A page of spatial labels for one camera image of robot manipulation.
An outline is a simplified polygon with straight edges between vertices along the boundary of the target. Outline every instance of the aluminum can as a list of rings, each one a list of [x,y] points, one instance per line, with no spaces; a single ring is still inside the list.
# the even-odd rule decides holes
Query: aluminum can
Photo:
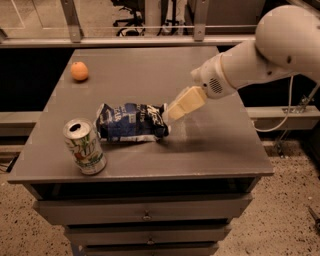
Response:
[[[63,128],[65,143],[83,174],[96,174],[106,166],[107,160],[93,124],[84,118],[69,121]]]

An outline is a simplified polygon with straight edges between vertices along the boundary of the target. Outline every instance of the drawer handle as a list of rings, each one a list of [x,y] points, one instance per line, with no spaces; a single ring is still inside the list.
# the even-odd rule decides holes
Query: drawer handle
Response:
[[[144,216],[142,217],[144,221],[151,221],[152,217],[149,215],[149,211],[145,211]]]
[[[149,238],[147,245],[154,245],[155,242],[152,240],[152,238]]]

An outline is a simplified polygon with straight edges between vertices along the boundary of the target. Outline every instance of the tabletop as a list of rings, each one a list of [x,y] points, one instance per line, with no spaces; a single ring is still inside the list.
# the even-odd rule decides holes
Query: tabletop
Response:
[[[238,93],[208,100],[171,125],[157,142],[102,143],[103,171],[81,173],[62,129],[74,118],[94,121],[102,103],[160,106],[186,86],[191,70],[217,54],[216,47],[76,50],[65,68],[14,169],[10,183],[108,182],[272,175],[273,169]],[[76,82],[73,62],[84,62],[89,78]]]

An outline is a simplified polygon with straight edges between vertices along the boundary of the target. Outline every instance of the gray cabinet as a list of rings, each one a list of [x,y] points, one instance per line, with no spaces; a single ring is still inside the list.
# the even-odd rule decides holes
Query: gray cabinet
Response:
[[[102,143],[108,163],[93,176],[72,162],[62,128],[75,117],[94,119],[101,103],[170,102],[190,85],[190,71],[216,53],[215,47],[75,51],[9,182],[23,184],[37,199],[34,209],[64,226],[86,255],[212,255],[259,179],[273,174],[238,94],[209,100],[158,142]],[[87,81],[71,78],[74,61],[87,64]]]

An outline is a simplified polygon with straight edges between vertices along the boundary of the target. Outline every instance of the chip bag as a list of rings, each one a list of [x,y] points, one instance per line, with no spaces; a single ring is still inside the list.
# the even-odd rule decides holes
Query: chip bag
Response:
[[[95,126],[101,140],[108,142],[156,141],[169,135],[162,118],[165,108],[166,104],[157,107],[126,103],[116,108],[102,104]]]

